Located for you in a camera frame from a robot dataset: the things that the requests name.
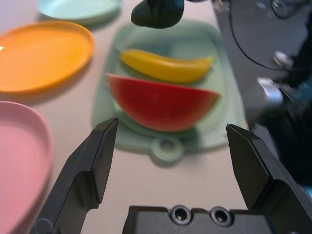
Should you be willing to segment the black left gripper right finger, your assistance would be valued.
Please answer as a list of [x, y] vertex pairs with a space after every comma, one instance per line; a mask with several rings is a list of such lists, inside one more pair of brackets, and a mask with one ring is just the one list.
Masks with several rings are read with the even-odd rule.
[[249, 211], [264, 216], [274, 234], [310, 234], [312, 199], [254, 133], [229, 124], [235, 178]]

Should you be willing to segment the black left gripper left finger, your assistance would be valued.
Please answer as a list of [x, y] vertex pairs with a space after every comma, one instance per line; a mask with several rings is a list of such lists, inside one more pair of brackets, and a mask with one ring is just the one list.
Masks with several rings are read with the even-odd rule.
[[87, 213], [103, 201], [118, 119], [99, 123], [65, 162], [36, 221], [33, 234], [79, 234]]

